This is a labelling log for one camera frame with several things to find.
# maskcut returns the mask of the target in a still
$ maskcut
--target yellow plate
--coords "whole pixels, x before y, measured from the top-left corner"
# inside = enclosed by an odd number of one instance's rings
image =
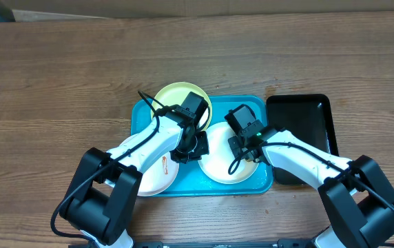
[[[182,104],[183,101],[185,100],[186,96],[188,93],[194,92],[199,96],[202,96],[206,102],[208,102],[208,108],[209,108],[209,119],[207,121],[206,126],[203,128],[203,130],[206,130],[209,127],[209,123],[211,122],[212,119],[212,104],[211,101],[209,100],[208,95],[197,85],[194,85],[192,83],[186,83],[186,82],[178,82],[178,83],[172,83],[170,85],[165,86],[163,89],[161,89],[157,95],[155,96],[155,99],[157,101],[160,101],[163,105],[174,105],[174,104]],[[156,102],[153,102],[153,107],[155,110],[160,108],[160,105],[157,104]],[[203,124],[206,121],[206,116],[207,116],[208,110],[206,110],[205,114],[203,114],[202,120],[200,121],[200,124]]]

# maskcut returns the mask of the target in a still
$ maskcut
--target blue placemat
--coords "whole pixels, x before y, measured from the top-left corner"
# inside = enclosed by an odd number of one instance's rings
[[[240,104],[247,104],[257,119],[267,125],[265,103],[257,96],[210,96],[213,114],[210,125],[225,121],[225,115]],[[135,104],[131,119],[131,135],[144,130],[151,123],[149,106],[142,100]],[[155,196],[222,196],[261,194],[272,185],[272,166],[264,163],[247,180],[233,185],[217,183],[203,173],[197,161],[180,164],[176,180],[162,193]]]

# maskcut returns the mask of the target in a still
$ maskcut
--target white plate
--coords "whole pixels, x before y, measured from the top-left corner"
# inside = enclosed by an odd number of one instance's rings
[[[227,170],[235,159],[227,142],[228,138],[235,136],[227,122],[212,125],[206,130],[209,143],[209,154],[203,155],[198,161],[203,172],[210,179],[224,184],[242,182],[250,177],[258,167],[258,163],[247,162],[242,159],[237,171],[229,175]]]
[[[128,137],[122,143],[126,143],[137,134]],[[169,152],[161,156],[144,174],[141,181],[141,186],[137,193],[138,196],[153,196],[159,194],[167,189],[178,173],[178,163],[171,160]]]

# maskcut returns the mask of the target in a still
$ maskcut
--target wooden table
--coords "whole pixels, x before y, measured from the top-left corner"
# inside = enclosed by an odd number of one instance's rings
[[[394,186],[394,12],[0,23],[0,247],[76,242],[49,220],[80,157],[129,136],[137,89],[177,81],[263,100],[326,94],[341,155],[372,156]],[[263,195],[140,198],[129,233],[260,241],[328,224],[313,189],[274,184]]]

